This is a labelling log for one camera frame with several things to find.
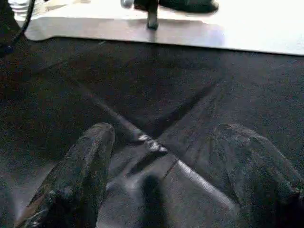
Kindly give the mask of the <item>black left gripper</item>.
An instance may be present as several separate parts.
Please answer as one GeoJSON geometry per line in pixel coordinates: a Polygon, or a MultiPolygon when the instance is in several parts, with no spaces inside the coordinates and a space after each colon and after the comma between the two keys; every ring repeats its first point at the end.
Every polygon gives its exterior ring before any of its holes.
{"type": "Polygon", "coordinates": [[[216,12],[219,5],[214,0],[121,0],[121,7],[147,11],[147,28],[158,28],[158,5],[175,11],[195,14],[208,14],[216,12]]]}

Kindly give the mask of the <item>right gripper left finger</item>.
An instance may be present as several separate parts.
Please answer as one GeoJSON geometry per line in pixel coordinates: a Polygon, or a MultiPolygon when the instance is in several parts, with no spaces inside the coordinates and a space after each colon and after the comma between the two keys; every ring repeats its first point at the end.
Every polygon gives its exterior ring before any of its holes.
{"type": "Polygon", "coordinates": [[[114,141],[108,123],[86,130],[46,176],[15,227],[96,227],[114,141]]]}

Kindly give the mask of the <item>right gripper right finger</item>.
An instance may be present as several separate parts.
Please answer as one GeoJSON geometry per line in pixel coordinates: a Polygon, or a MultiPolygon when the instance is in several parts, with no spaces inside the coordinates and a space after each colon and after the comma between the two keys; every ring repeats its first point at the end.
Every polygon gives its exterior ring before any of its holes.
{"type": "Polygon", "coordinates": [[[221,124],[212,149],[218,176],[248,228],[304,226],[304,179],[267,138],[239,124],[221,124]]]}

